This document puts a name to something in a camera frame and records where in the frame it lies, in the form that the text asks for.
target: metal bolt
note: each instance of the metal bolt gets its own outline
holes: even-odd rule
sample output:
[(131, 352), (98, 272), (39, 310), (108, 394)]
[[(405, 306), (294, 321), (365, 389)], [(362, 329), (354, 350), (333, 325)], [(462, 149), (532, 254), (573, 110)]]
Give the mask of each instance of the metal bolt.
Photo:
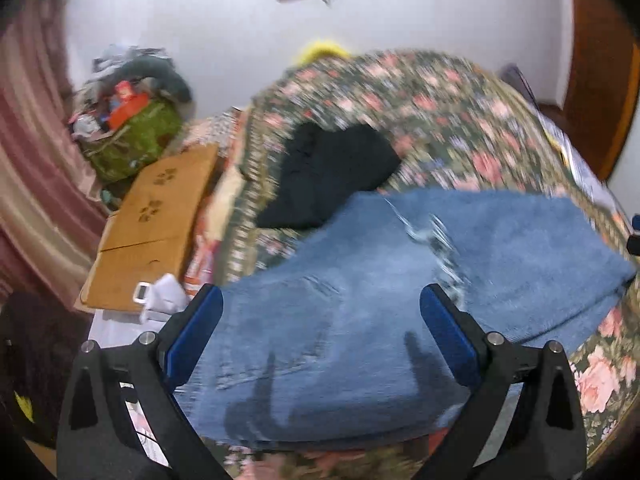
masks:
[(93, 339), (88, 339), (87, 341), (85, 341), (80, 345), (80, 349), (85, 354), (88, 354), (94, 348), (95, 348), (95, 341)]
[(559, 354), (563, 348), (562, 345), (558, 341), (551, 340), (548, 343), (549, 350), (551, 350), (554, 354)]
[(155, 340), (156, 333), (151, 331), (143, 332), (138, 338), (138, 341), (140, 341), (143, 345), (150, 345)]
[(500, 346), (504, 343), (504, 336), (500, 332), (489, 332), (486, 340), (494, 346)]

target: red package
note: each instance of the red package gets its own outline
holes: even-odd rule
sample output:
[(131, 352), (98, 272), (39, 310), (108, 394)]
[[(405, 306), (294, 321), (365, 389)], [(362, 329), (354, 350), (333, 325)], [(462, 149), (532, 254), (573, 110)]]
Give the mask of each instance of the red package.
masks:
[(120, 81), (115, 86), (115, 91), (122, 104), (131, 101), (136, 96), (129, 81)]

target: white wall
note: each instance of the white wall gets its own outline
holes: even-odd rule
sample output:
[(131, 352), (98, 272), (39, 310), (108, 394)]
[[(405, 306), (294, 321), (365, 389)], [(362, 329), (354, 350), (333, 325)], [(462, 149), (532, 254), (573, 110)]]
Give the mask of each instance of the white wall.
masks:
[(79, 86), (110, 43), (164, 46), (206, 116), (247, 104), (303, 46), (330, 39), (352, 52), (446, 50), (491, 70), (516, 62), (536, 96), (553, 102), (568, 77), (563, 8), (562, 0), (69, 0), (70, 75)]
[(574, 0), (560, 0), (560, 55), (556, 104), (564, 106), (574, 52)]
[(609, 189), (631, 219), (640, 214), (640, 100), (636, 104), (629, 134), (620, 158), (609, 178)]

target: green bag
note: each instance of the green bag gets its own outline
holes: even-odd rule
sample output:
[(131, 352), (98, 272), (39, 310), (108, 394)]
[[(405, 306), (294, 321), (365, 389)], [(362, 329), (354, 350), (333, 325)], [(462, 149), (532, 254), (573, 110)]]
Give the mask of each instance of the green bag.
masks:
[(182, 120), (170, 102), (152, 100), (112, 136), (78, 142), (103, 184), (110, 184), (158, 160), (181, 126)]

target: paw print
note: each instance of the paw print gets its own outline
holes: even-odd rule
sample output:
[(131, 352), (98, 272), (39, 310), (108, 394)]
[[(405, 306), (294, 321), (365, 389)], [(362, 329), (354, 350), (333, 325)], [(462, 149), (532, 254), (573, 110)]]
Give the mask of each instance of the paw print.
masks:
[(151, 217), (160, 211), (162, 200), (149, 200), (149, 204), (140, 210), (140, 218), (138, 222), (149, 222)]
[(156, 184), (156, 186), (164, 186), (164, 184), (175, 178), (175, 174), (177, 173), (177, 171), (178, 170), (176, 170), (175, 168), (167, 168), (158, 176), (156, 176), (154, 184)]

